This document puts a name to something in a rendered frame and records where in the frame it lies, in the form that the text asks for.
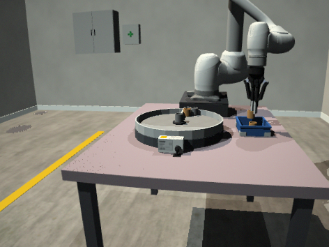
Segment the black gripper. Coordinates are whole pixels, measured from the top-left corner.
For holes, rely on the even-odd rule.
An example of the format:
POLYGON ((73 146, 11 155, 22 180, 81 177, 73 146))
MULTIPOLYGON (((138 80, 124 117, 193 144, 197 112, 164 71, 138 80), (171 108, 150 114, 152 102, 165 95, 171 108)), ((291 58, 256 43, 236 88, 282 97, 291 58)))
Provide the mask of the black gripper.
POLYGON ((265 81, 264 78, 264 69, 265 68, 253 68, 249 67, 249 76, 246 80, 244 80, 245 88, 247 92, 247 98, 251 100, 251 110, 254 111, 254 114, 257 113, 257 107, 259 104, 259 100, 262 100, 264 92, 266 90, 266 86, 269 82, 265 81), (249 83, 250 82, 250 83, 249 83), (260 87, 261 83, 263 83, 263 86, 260 87), (250 84, 251 84, 251 90, 250 90, 250 84), (256 87, 256 90, 255 90, 256 87), (259 94, 260 92, 260 94, 259 94), (255 96, 255 99, 254 99, 255 96))

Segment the blue crate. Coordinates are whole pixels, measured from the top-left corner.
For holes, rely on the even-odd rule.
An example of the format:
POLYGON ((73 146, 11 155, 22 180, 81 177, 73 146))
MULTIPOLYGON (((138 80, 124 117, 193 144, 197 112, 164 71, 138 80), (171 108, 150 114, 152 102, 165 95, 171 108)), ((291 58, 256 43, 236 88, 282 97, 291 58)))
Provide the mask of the blue crate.
POLYGON ((236 127, 240 136, 264 136, 270 137, 270 129, 272 126, 266 121, 264 117, 255 117, 248 119, 247 117, 236 116, 236 127), (256 126, 249 126, 250 121, 255 121, 256 126))

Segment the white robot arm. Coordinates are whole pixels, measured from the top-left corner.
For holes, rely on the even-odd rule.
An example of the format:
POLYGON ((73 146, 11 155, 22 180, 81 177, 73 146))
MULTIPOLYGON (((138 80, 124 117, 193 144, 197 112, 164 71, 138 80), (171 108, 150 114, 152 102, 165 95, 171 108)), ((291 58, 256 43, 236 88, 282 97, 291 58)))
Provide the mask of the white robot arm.
POLYGON ((215 54, 202 54, 197 59, 195 90, 187 91, 187 95, 191 96, 190 100, 220 101, 219 85, 245 80, 249 76, 249 67, 266 66, 267 53, 285 53, 294 45, 295 38, 281 26, 276 26, 249 0, 229 0, 226 50, 221 59, 215 54), (248 60, 242 51, 244 12, 257 21, 248 31, 247 50, 252 54, 248 55, 248 60))

